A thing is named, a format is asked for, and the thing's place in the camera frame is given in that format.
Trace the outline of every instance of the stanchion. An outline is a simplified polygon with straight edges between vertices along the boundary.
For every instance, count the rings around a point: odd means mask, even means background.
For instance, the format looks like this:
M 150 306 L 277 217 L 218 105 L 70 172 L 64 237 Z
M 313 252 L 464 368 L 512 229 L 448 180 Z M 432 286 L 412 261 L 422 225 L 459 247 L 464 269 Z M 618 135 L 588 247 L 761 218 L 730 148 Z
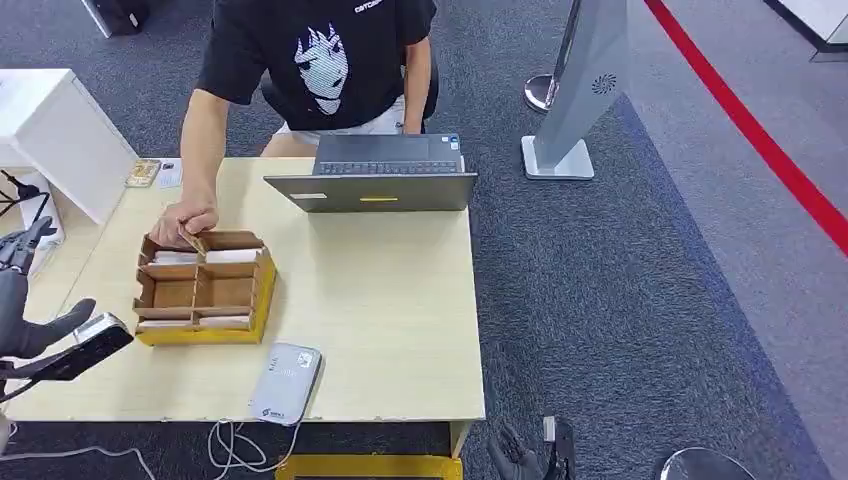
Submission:
M 557 64 L 554 73 L 536 75 L 524 83 L 524 100 L 530 108 L 540 113 L 548 113 L 554 103 L 554 96 L 559 89 L 559 80 L 565 70 L 565 62 L 568 52 L 574 41 L 574 32 L 577 30 L 577 18 L 580 15 L 580 4 L 583 0 L 573 0 L 571 11 L 568 13 L 568 22 L 565 24 L 565 34 L 562 36 L 562 46 L 559 47 Z
M 660 480 L 755 480 L 736 460 L 702 447 L 685 448 L 663 465 Z

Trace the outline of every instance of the silver stanchion post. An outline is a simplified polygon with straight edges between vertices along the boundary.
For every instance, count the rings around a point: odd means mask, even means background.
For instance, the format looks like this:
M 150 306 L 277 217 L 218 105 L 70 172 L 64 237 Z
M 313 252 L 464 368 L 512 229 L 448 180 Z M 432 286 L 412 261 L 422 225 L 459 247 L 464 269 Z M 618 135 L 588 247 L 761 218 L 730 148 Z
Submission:
M 565 34 L 562 37 L 562 46 L 559 47 L 557 63 L 554 73 L 536 75 L 524 83 L 524 100 L 527 105 L 537 112 L 547 113 L 554 103 L 554 97 L 559 89 L 562 72 L 565 70 L 565 62 L 574 44 L 574 32 L 577 31 L 577 19 L 580 17 L 580 6 L 583 0 L 573 0 L 571 11 L 568 13 L 568 21 L 565 24 Z

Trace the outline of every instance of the table leg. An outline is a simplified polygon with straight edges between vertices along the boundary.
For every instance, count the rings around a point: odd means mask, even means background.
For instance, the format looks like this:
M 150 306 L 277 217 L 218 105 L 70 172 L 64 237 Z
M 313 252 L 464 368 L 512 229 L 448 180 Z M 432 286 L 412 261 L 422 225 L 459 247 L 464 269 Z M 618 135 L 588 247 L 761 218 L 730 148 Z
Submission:
M 462 446 L 465 444 L 465 439 L 468 438 L 468 432 L 471 431 L 470 420 L 461 420 L 450 422 L 451 427 L 451 458 L 459 458 L 462 452 Z

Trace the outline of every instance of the small box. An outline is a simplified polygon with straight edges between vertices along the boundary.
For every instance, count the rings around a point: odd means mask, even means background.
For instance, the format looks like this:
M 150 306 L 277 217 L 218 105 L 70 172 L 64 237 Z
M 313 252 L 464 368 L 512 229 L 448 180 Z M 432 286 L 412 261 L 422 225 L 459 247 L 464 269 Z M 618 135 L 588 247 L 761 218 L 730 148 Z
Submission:
M 198 237 L 209 252 L 257 253 L 252 261 L 208 263 L 206 255 L 165 249 L 145 236 L 136 273 L 142 290 L 133 302 L 139 316 L 136 337 L 147 345 L 260 343 L 277 275 L 271 253 L 251 232 L 203 232 Z M 195 253 L 196 261 L 156 264 L 160 250 Z

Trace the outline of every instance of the red floor line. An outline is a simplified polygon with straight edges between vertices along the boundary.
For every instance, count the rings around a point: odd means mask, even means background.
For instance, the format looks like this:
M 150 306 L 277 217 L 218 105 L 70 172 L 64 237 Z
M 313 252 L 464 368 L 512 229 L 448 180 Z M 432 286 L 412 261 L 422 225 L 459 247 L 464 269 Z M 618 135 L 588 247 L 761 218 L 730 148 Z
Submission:
M 698 50 L 695 42 L 680 26 L 662 0 L 645 0 L 666 34 L 712 93 L 742 135 L 748 139 L 769 168 L 795 196 L 807 213 L 819 224 L 833 242 L 848 256 L 848 220 L 801 171 L 760 122 L 733 93 L 721 75 Z

